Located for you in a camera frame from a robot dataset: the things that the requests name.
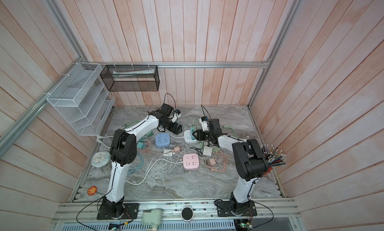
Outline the beige charger plug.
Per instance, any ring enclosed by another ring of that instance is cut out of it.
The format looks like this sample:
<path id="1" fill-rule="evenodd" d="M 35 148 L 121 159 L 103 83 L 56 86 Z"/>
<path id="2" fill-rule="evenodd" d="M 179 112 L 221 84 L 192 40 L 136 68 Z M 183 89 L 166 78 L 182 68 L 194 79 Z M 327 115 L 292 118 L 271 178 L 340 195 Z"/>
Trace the beige charger plug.
<path id="1" fill-rule="evenodd" d="M 208 159 L 208 160 L 207 160 L 207 164 L 208 164 L 208 166 L 210 166 L 210 167 L 215 167 L 215 165 L 217 164 L 216 159 L 215 159 L 215 158 L 210 158 L 210 159 Z"/>

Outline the pink power strip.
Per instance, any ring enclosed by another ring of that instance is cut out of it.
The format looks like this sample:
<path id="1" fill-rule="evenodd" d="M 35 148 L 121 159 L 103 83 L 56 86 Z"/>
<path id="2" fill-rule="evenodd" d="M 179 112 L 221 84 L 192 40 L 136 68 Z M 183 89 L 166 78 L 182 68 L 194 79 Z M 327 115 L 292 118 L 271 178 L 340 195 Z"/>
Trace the pink power strip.
<path id="1" fill-rule="evenodd" d="M 183 155 L 183 167 L 187 171 L 197 170 L 200 166 L 199 155 L 196 153 L 187 153 Z"/>

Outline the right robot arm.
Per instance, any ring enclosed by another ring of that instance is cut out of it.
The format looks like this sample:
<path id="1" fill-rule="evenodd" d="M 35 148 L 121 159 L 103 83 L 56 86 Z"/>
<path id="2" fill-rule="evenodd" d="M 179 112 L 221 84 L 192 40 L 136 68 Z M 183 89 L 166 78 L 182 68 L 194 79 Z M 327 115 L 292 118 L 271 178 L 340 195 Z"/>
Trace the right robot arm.
<path id="1" fill-rule="evenodd" d="M 235 215 L 241 215 L 252 209 L 250 200 L 254 185 L 268 171 L 268 163 L 257 139 L 242 140 L 224 133 L 219 119 L 203 116 L 199 119 L 202 129 L 192 135 L 199 141 L 208 141 L 220 148 L 232 151 L 239 174 L 237 186 L 231 193 L 228 204 Z"/>

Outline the teal charger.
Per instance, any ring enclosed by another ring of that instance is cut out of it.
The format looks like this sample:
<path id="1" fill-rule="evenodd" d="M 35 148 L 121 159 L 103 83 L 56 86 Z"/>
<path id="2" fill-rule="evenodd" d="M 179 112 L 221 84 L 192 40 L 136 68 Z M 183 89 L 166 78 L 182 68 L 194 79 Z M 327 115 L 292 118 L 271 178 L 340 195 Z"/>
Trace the teal charger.
<path id="1" fill-rule="evenodd" d="M 138 148 L 138 149 L 142 149 L 143 146 L 144 146 L 144 143 L 143 143 L 143 142 L 138 142 L 138 144 L 137 144 L 137 148 Z"/>

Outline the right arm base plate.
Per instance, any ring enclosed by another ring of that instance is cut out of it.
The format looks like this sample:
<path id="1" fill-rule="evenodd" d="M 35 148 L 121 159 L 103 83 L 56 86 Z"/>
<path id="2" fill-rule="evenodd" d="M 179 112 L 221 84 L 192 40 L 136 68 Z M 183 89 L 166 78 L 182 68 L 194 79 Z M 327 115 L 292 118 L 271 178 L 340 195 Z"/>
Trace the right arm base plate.
<path id="1" fill-rule="evenodd" d="M 236 200 L 223 201 L 221 199 L 214 201 L 217 207 L 219 217 L 235 217 L 235 216 L 257 216 L 257 210 L 254 201 L 238 203 Z"/>

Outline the pink charger plug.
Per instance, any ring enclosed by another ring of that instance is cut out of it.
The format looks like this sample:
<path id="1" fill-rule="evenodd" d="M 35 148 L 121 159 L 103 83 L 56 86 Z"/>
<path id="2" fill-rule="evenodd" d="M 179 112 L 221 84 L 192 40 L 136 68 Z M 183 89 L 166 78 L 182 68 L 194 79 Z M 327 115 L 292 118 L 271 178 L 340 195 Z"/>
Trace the pink charger plug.
<path id="1" fill-rule="evenodd" d="M 181 147 L 181 146 L 176 146 L 176 147 L 173 149 L 173 152 L 176 153 L 176 154 L 179 154 L 181 151 L 182 151 L 182 147 Z"/>

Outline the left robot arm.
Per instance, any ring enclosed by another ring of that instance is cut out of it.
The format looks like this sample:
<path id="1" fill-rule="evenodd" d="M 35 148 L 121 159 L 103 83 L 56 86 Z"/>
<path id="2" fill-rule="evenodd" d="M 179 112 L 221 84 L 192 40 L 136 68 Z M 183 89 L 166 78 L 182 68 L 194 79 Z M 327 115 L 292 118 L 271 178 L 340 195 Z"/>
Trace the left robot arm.
<path id="1" fill-rule="evenodd" d="M 111 178 L 108 191 L 102 197 L 99 219 L 122 218 L 124 215 L 124 185 L 128 169 L 137 156 L 137 142 L 148 132 L 160 126 L 174 134 L 180 134 L 182 125 L 177 123 L 180 115 L 180 110 L 164 103 L 159 109 L 150 112 L 138 124 L 125 130 L 115 131 L 110 147 Z"/>

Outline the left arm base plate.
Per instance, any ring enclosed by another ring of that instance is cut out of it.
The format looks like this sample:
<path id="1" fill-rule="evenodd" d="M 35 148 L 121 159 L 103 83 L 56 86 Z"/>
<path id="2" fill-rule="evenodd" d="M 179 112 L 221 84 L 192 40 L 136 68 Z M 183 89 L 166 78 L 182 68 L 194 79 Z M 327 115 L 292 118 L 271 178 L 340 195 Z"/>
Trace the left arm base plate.
<path id="1" fill-rule="evenodd" d="M 97 220 L 134 220 L 138 216 L 139 203 L 106 203 L 102 204 Z"/>

